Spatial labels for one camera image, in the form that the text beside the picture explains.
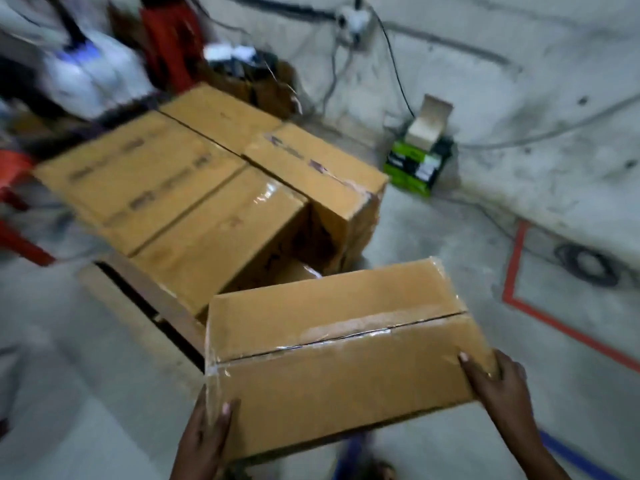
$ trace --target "wooden plank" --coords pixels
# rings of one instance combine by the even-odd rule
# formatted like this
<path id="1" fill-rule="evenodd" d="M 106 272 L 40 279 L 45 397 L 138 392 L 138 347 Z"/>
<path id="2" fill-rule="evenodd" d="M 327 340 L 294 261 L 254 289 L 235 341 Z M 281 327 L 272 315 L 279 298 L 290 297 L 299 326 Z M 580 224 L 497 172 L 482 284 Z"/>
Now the wooden plank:
<path id="1" fill-rule="evenodd" d="M 134 339 L 151 355 L 158 368 L 172 377 L 178 387 L 195 400 L 204 382 L 202 372 L 158 329 L 153 320 L 142 313 L 95 264 L 82 268 L 77 277 L 94 298 L 105 304 L 128 327 Z"/>

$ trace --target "hand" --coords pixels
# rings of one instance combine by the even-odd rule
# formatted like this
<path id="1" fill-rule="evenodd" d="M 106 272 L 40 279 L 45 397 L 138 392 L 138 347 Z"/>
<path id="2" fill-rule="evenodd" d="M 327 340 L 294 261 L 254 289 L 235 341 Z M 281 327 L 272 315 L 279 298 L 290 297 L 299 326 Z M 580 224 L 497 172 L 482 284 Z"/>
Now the hand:
<path id="1" fill-rule="evenodd" d="M 187 427 L 178 444 L 170 480 L 212 480 L 220 466 L 231 416 L 237 402 L 225 403 L 211 436 L 204 437 L 205 388 L 202 388 Z"/>
<path id="2" fill-rule="evenodd" d="M 471 387 L 516 459 L 524 461 L 546 453 L 533 419 L 524 367 L 496 350 L 500 377 L 492 379 L 466 353 L 460 352 L 458 357 Z"/>

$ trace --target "stack of cardboard boxes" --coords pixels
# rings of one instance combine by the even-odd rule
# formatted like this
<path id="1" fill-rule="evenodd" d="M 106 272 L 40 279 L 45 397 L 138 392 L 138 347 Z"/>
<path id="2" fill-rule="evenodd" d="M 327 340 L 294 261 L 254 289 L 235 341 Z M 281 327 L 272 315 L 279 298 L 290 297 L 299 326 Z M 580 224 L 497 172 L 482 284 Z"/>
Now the stack of cardboard boxes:
<path id="1" fill-rule="evenodd" d="M 241 399 L 229 460 L 471 401 L 460 350 L 495 370 L 437 261 L 340 274 L 387 176 L 230 95 L 198 87 L 36 175 L 205 356 L 210 417 Z"/>

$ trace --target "electrical socket box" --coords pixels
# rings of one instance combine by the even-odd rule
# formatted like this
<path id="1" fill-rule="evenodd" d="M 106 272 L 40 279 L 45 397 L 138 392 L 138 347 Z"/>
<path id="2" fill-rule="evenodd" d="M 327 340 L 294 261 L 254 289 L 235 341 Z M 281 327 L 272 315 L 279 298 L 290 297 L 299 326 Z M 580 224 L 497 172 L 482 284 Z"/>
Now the electrical socket box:
<path id="1" fill-rule="evenodd" d="M 376 19 L 370 10 L 345 5 L 338 8 L 336 21 L 337 39 L 341 45 L 359 51 L 368 49 L 376 26 Z"/>

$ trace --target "person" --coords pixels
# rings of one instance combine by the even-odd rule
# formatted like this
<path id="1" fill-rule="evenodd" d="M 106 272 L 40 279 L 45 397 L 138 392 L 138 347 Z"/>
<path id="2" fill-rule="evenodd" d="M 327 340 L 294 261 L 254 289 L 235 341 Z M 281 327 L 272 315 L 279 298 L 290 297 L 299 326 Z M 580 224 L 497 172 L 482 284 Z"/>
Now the person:
<path id="1" fill-rule="evenodd" d="M 490 378 L 473 358 L 464 352 L 460 352 L 458 359 L 469 384 L 484 405 L 507 448 L 528 480 L 570 480 L 569 475 L 542 444 L 533 418 L 533 407 L 523 366 L 500 350 L 495 351 L 495 357 L 500 369 L 500 377 L 497 378 Z M 170 480 L 214 478 L 221 464 L 222 450 L 235 409 L 236 404 L 225 404 L 216 421 L 213 434 L 205 438 L 202 435 L 205 404 L 204 393 L 201 393 L 180 439 Z M 380 471 L 379 478 L 393 478 L 395 475 L 392 468 L 384 463 L 382 465 L 384 468 Z"/>

